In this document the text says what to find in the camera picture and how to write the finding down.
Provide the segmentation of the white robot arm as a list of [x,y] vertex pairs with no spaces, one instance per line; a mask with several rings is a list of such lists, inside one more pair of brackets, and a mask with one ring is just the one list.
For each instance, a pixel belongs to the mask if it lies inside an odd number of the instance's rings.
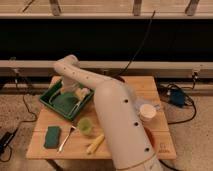
[[163,171],[135,111],[135,93],[126,83],[79,68],[74,55],[53,66],[62,77],[94,91],[95,110],[116,171]]

